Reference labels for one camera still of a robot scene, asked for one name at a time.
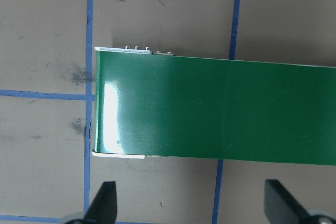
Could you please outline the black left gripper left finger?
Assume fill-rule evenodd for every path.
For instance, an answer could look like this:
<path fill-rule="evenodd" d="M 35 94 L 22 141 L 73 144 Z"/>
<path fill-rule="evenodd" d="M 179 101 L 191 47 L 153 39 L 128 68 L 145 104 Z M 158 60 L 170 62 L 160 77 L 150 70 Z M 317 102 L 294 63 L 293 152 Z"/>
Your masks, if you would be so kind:
<path fill-rule="evenodd" d="M 98 190 L 89 209 L 84 215 L 84 223 L 115 223 L 117 218 L 117 192 L 115 182 L 104 182 Z"/>

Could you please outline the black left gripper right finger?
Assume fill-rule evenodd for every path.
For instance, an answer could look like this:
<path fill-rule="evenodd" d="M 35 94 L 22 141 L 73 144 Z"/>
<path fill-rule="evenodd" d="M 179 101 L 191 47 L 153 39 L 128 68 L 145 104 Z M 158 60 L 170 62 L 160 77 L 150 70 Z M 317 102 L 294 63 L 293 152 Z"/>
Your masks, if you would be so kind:
<path fill-rule="evenodd" d="M 264 213 L 272 224 L 305 223 L 311 217 L 276 179 L 265 180 Z"/>

